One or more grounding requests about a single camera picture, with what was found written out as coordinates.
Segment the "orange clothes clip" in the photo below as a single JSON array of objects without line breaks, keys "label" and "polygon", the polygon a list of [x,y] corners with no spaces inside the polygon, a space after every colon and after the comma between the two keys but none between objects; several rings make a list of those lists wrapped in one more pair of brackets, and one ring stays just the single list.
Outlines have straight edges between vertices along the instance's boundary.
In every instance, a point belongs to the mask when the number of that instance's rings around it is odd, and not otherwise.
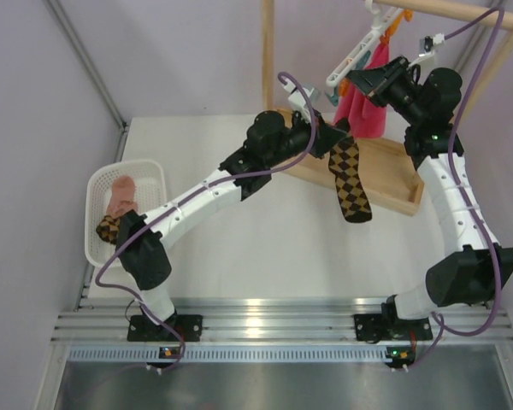
[{"label": "orange clothes clip", "polygon": [[350,81],[342,79],[338,86],[338,93],[340,97],[346,97],[350,89]]}]

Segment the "magenta pink cloth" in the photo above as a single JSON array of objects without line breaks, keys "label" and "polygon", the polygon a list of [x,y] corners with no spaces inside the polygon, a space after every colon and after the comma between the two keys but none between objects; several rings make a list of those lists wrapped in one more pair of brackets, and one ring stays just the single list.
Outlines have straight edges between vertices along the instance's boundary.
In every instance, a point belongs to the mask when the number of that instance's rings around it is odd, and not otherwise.
[{"label": "magenta pink cloth", "polygon": [[386,130],[386,108],[376,107],[352,83],[340,99],[333,123],[348,120],[351,134],[358,139],[381,138]]}]

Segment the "white plastic clip hanger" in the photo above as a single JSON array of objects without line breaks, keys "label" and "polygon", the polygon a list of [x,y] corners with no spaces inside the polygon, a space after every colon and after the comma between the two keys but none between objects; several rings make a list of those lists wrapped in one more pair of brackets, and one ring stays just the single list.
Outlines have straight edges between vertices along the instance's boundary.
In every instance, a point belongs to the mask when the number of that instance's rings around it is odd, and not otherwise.
[{"label": "white plastic clip hanger", "polygon": [[374,48],[380,42],[388,28],[392,26],[394,21],[404,12],[402,8],[390,7],[383,10],[382,7],[372,0],[364,2],[364,8],[372,15],[373,20],[370,31],[363,36],[352,51],[340,62],[340,64],[327,76],[326,86],[334,88],[339,85],[340,81],[352,70],[369,51],[373,52]]}]

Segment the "teal clothes clip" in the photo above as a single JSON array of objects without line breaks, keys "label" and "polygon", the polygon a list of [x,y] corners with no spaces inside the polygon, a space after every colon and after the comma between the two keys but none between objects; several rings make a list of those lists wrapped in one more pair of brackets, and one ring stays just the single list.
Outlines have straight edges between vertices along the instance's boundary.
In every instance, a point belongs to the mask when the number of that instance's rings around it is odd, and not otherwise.
[{"label": "teal clothes clip", "polygon": [[339,88],[338,87],[334,87],[333,88],[333,92],[332,93],[325,93],[325,97],[327,98],[327,100],[334,106],[334,107],[337,107],[339,105],[339,98],[340,98],[340,94],[339,94]]}]

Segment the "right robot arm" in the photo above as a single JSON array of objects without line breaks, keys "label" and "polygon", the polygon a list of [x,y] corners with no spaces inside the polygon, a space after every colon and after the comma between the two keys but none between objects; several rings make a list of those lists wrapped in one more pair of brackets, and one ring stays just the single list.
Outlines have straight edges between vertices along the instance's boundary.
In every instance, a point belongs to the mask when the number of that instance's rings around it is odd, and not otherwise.
[{"label": "right robot arm", "polygon": [[408,122],[404,148],[429,190],[444,240],[443,259],[427,270],[423,281],[382,305],[382,329],[396,339],[438,308],[485,302],[497,308],[513,273],[513,248],[502,247],[484,221],[451,122],[463,80],[446,67],[433,69],[423,82],[419,72],[418,65],[400,56],[348,74],[371,103],[393,108]]}]

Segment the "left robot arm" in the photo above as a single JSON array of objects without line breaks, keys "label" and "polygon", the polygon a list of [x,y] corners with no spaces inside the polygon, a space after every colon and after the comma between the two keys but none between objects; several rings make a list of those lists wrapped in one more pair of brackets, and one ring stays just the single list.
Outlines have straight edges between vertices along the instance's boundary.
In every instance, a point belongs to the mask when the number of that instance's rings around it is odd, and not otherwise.
[{"label": "left robot arm", "polygon": [[243,145],[202,183],[159,208],[121,217],[118,258],[135,281],[146,328],[154,337],[169,338],[176,328],[176,308],[166,285],[172,272],[168,249],[213,214],[257,193],[270,182],[274,168],[301,154],[320,157],[349,131],[347,120],[332,126],[319,113],[304,118],[295,112],[288,126],[279,112],[261,112]]}]

